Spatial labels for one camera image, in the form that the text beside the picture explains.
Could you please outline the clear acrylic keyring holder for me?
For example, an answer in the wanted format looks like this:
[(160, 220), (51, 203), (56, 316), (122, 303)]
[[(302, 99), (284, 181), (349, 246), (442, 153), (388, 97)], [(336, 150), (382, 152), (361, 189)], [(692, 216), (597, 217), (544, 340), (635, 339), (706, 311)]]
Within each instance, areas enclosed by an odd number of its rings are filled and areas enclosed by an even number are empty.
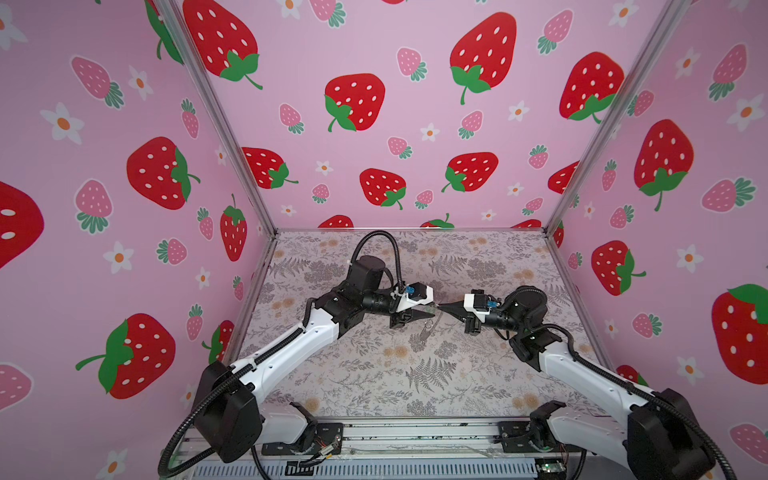
[(436, 329), (438, 323), (440, 321), (440, 317), (436, 316), (433, 318), (428, 319), (420, 333), (418, 334), (417, 340), (420, 344), (425, 344), (429, 337), (432, 335), (434, 330)]

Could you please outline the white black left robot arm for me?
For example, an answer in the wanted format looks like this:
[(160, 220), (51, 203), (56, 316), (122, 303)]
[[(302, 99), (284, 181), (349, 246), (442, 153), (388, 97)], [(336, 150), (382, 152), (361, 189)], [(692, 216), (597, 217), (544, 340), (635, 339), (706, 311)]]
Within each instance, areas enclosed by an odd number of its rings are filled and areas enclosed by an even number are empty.
[(381, 259), (361, 257), (339, 285), (307, 302), (303, 319), (292, 330), (229, 366), (216, 361), (204, 370), (194, 426), (212, 453), (230, 463), (258, 444), (282, 444), (299, 453), (314, 446), (318, 422), (306, 407), (263, 403), (285, 377), (365, 315), (386, 315), (392, 328), (429, 317), (424, 308), (434, 301), (432, 288), (416, 282), (383, 289), (387, 271)]

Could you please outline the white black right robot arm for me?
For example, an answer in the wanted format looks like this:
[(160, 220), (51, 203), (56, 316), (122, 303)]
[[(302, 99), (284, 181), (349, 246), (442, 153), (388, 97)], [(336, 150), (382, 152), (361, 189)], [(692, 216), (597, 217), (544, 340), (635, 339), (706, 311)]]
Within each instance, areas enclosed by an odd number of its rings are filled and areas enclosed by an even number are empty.
[(721, 464), (720, 450), (682, 395), (655, 391), (587, 360), (568, 330), (545, 322), (542, 290), (522, 286), (504, 299), (474, 290), (438, 308), (460, 320), (470, 335), (485, 328), (510, 332), (507, 341), (521, 362), (604, 411), (588, 419), (563, 402), (545, 404), (530, 416), (528, 438), (535, 448), (574, 445), (623, 466), (637, 479), (699, 479)]

